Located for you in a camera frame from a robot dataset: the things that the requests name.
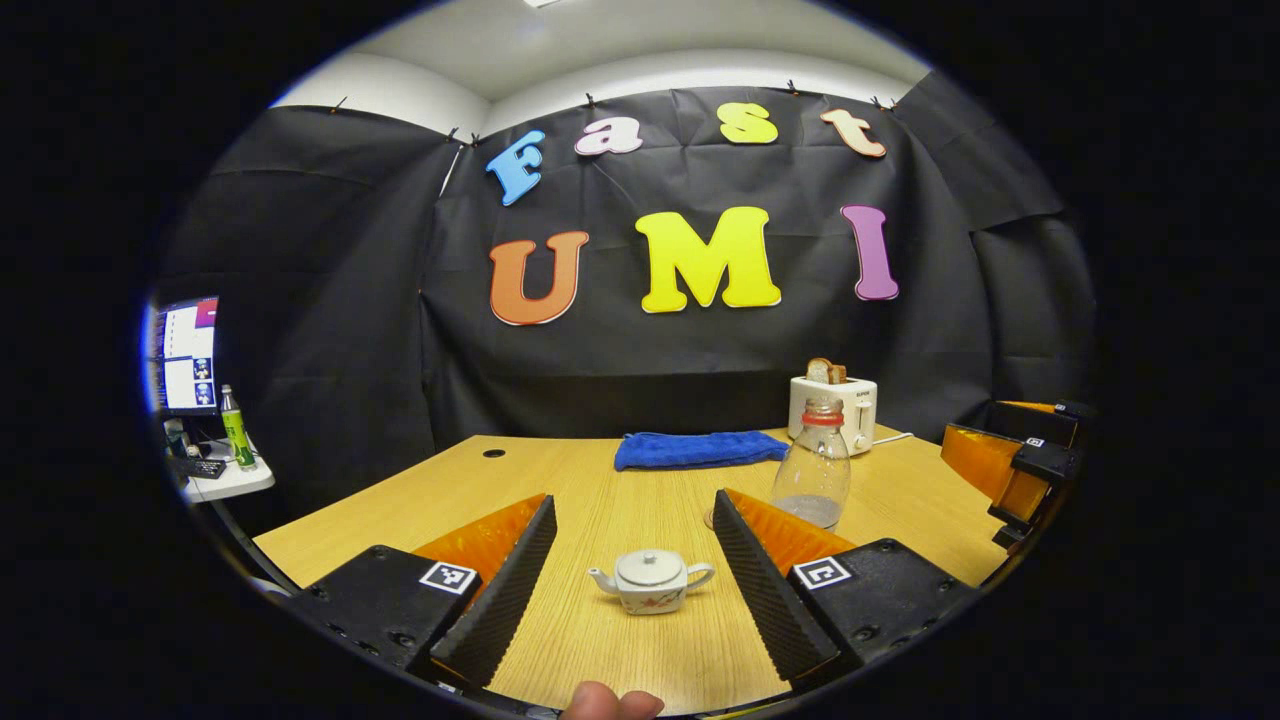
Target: ceiling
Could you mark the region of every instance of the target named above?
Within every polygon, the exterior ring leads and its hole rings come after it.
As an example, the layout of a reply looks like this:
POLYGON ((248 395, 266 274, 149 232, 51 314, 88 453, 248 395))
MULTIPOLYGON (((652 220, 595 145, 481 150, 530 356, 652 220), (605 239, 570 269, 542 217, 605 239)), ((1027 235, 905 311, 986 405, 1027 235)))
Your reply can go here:
POLYGON ((413 63, 489 101, 603 63, 703 49, 795 53, 914 85, 928 67, 808 0, 451 0, 349 47, 413 63))

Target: keyboard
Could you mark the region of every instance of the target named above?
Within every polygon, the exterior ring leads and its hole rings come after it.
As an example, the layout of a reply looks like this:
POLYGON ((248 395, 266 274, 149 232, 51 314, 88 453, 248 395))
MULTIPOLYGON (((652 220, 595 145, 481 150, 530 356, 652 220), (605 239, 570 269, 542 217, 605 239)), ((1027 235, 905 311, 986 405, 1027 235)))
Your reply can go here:
POLYGON ((198 457, 170 457, 169 466, 179 477, 205 478, 212 480, 227 469, 225 460, 204 460, 198 457))

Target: wooden table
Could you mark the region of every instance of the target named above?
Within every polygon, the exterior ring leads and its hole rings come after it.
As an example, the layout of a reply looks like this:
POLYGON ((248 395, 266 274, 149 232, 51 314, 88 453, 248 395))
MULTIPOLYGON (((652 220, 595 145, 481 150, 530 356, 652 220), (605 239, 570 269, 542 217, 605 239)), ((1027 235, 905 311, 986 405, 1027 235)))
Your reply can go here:
MULTIPOLYGON (((767 430, 787 441, 786 430, 767 430)), ((878 425, 877 438, 899 434, 878 425)), ((573 687, 600 680, 621 696, 644 689, 664 715, 732 707, 790 689, 778 679, 716 534, 703 524, 716 491, 768 500, 777 461, 709 470, 613 470, 620 439, 476 436, 255 542, 306 587, 371 544, 413 551, 538 492, 556 497, 559 532, 525 618, 489 689, 564 707, 573 687), (506 455, 485 457, 500 448, 506 455), (677 612, 632 616, 586 569, 612 574, 620 555, 660 547, 717 575, 677 612)), ((863 544, 892 537, 977 585, 1005 559, 991 541, 987 500, 915 437, 852 459, 837 533, 863 544)))

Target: green bottle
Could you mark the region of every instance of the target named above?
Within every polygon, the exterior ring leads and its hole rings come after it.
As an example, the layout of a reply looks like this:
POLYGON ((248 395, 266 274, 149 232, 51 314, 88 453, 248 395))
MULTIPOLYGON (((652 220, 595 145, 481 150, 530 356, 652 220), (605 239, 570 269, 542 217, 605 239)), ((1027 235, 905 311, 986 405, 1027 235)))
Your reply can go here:
POLYGON ((227 428, 227 442, 236 454, 236 464, 241 470, 257 469, 253 460, 253 451, 248 447, 248 436, 244 434, 244 419, 241 416, 239 405, 232 397, 232 386, 223 386, 223 427, 227 428))

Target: purple letter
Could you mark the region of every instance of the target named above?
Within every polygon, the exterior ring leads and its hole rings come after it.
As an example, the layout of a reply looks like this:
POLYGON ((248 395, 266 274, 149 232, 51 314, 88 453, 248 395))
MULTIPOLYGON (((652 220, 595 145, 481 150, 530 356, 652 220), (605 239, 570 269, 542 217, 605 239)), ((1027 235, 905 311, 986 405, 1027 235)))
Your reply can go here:
POLYGON ((861 277, 854 292, 863 300, 893 300, 897 283, 888 274, 888 254, 884 251, 884 213, 869 205, 845 205, 840 214, 854 228, 858 245, 858 265, 861 277))

